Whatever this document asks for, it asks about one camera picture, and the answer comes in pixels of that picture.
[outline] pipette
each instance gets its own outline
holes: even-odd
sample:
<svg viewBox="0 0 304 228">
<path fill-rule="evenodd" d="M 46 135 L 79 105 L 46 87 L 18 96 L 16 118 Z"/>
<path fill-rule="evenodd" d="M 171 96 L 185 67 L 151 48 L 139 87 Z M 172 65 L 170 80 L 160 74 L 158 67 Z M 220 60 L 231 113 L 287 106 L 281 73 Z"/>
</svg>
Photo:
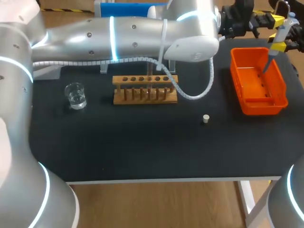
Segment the pipette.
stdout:
<svg viewBox="0 0 304 228">
<path fill-rule="evenodd" d="M 284 52 L 286 49 L 285 39 L 289 33 L 290 28 L 295 25 L 299 24 L 299 21 L 295 18 L 295 13 L 290 12 L 288 14 L 287 19 L 285 20 L 284 24 L 279 26 L 278 31 L 275 35 L 273 40 L 273 44 L 270 47 L 268 52 L 268 61 L 264 67 L 263 74 L 266 73 L 268 70 L 271 61 L 279 54 L 279 52 Z"/>
</svg>

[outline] wooden test tube rack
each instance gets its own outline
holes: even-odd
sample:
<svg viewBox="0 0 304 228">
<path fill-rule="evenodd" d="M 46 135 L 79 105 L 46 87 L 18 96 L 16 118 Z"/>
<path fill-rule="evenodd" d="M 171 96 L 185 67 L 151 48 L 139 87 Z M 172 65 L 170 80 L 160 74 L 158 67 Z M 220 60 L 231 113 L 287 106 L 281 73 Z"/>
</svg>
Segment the wooden test tube rack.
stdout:
<svg viewBox="0 0 304 228">
<path fill-rule="evenodd" d="M 178 76 L 173 75 L 178 83 Z M 167 76 L 113 76 L 114 105 L 147 105 L 177 103 L 177 92 Z M 158 88 L 169 84 L 170 87 Z M 142 85 L 140 88 L 122 88 L 125 86 Z"/>
</svg>

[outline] orange basket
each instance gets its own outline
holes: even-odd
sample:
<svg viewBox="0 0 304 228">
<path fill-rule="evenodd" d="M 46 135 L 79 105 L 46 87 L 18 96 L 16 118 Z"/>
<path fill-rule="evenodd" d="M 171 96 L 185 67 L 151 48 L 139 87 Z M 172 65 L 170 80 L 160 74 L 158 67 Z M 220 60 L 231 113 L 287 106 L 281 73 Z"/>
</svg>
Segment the orange basket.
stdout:
<svg viewBox="0 0 304 228">
<path fill-rule="evenodd" d="M 265 74 L 268 48 L 231 50 L 231 74 L 238 101 L 246 115 L 276 115 L 287 107 L 286 84 L 273 60 Z"/>
</svg>

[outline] wooden peg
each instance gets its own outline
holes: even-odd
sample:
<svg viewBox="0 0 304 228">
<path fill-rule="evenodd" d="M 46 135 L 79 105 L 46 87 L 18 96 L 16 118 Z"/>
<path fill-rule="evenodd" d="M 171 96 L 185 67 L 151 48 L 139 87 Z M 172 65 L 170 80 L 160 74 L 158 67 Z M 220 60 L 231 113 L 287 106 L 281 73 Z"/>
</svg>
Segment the wooden peg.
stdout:
<svg viewBox="0 0 304 228">
<path fill-rule="evenodd" d="M 151 100 L 151 89 L 150 88 L 148 89 L 148 100 L 149 101 Z"/>
<path fill-rule="evenodd" d="M 117 88 L 117 93 L 120 94 L 120 84 L 117 84 L 117 85 L 116 85 L 116 88 Z"/>
<path fill-rule="evenodd" d="M 143 98 L 143 88 L 141 87 L 141 100 Z"/>
<path fill-rule="evenodd" d="M 159 96 L 160 96 L 160 90 L 158 88 L 156 88 L 156 98 L 155 98 L 155 100 L 158 101 Z"/>
<path fill-rule="evenodd" d="M 126 101 L 127 100 L 127 89 L 126 88 L 123 90 L 123 97 L 124 97 L 124 100 Z"/>
<path fill-rule="evenodd" d="M 166 100 L 166 98 L 167 98 L 167 87 L 165 87 L 163 91 L 163 99 Z"/>
<path fill-rule="evenodd" d="M 134 87 L 132 88 L 132 100 L 134 100 L 134 98 L 135 98 L 135 89 L 134 89 Z"/>
</svg>

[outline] water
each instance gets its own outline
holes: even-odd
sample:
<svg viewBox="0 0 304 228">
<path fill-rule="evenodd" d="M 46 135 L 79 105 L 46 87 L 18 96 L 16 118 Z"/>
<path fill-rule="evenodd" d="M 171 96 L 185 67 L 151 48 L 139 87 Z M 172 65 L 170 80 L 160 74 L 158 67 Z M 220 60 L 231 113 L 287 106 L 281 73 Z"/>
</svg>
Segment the water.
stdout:
<svg viewBox="0 0 304 228">
<path fill-rule="evenodd" d="M 86 106 L 86 96 L 81 91 L 73 91 L 68 96 L 71 107 L 73 109 L 79 110 Z"/>
</svg>

